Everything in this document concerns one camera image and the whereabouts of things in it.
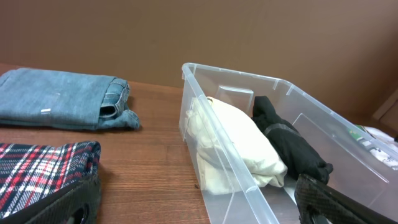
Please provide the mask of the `clear plastic storage bin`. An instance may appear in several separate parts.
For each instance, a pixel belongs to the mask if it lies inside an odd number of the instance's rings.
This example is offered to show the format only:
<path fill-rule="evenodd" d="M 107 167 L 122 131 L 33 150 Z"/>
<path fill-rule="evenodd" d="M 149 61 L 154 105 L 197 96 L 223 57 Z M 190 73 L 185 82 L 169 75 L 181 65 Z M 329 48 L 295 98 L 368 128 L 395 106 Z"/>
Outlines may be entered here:
<path fill-rule="evenodd" d="M 294 198 L 296 183 L 285 178 L 283 187 L 260 188 L 221 127 L 208 97 L 216 98 L 252 115 L 256 96 L 270 99 L 276 113 L 292 124 L 322 159 L 333 165 L 328 185 L 360 204 L 392 220 L 397 219 L 397 171 L 378 161 L 356 142 L 348 130 L 371 136 L 358 129 L 327 106 L 291 82 L 283 79 L 185 63 L 180 112 L 180 132 L 190 151 L 193 166 L 211 223 L 298 223 L 299 211 Z M 186 112 L 198 99 L 210 120 L 211 129 L 221 143 L 239 187 L 230 194 L 213 195 L 203 190 L 198 173 L 195 140 L 185 126 Z"/>

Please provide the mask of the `white printed t-shirt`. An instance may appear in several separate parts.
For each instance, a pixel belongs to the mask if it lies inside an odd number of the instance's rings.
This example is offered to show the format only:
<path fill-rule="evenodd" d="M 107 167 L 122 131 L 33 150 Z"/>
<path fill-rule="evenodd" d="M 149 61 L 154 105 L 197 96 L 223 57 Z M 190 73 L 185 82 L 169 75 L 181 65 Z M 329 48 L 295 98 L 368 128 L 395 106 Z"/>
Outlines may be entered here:
<path fill-rule="evenodd" d="M 386 151 L 386 148 L 388 148 L 393 152 L 397 152 L 397 139 L 394 139 L 377 128 L 362 125 L 356 125 L 356 127 L 370 135 L 371 139 L 366 139 L 362 137 L 359 132 L 349 129 L 348 132 L 351 137 L 378 161 L 392 170 L 397 170 L 397 159 L 393 157 L 390 152 Z"/>

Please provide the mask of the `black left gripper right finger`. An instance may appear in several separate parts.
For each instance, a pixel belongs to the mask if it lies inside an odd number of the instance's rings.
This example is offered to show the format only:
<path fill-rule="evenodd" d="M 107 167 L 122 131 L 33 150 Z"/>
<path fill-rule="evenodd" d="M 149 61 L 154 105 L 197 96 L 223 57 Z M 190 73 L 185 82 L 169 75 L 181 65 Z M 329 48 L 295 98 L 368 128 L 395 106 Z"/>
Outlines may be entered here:
<path fill-rule="evenodd" d="M 301 224 L 397 224 L 307 174 L 299 175 L 294 197 Z"/>

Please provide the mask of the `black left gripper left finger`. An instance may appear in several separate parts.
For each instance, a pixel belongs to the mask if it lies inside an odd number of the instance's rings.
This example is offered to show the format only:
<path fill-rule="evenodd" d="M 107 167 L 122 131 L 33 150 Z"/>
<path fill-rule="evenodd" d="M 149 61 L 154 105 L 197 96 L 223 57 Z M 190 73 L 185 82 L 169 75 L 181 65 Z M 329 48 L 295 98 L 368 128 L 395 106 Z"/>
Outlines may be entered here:
<path fill-rule="evenodd" d="M 1 219 L 1 224 L 95 223 L 100 201 L 101 181 L 91 174 Z"/>

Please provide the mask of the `black garment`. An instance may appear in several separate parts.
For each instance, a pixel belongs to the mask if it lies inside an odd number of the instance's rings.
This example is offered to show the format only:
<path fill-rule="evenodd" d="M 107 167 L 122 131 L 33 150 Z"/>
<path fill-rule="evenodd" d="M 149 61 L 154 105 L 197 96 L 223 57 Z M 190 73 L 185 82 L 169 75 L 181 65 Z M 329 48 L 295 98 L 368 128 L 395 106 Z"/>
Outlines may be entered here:
<path fill-rule="evenodd" d="M 291 178 L 297 180 L 299 175 L 306 174 L 328 183 L 333 165 L 322 159 L 299 131 L 276 113 L 268 97 L 254 98 L 252 120 L 277 151 Z"/>

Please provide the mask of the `cream cloth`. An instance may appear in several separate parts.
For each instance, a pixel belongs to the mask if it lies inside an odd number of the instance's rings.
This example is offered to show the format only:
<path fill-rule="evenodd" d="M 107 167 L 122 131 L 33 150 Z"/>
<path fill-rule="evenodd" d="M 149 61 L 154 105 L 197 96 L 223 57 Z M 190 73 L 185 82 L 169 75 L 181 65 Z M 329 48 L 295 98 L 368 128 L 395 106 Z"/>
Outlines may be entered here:
<path fill-rule="evenodd" d="M 206 100 L 256 185 L 283 187 L 288 168 L 254 121 L 245 112 L 223 101 L 212 97 Z M 232 193 L 239 187 L 238 181 L 233 177 L 230 165 L 221 164 L 225 161 L 221 143 L 198 99 L 192 101 L 192 108 L 186 115 L 185 126 L 197 149 L 201 188 L 213 195 Z"/>

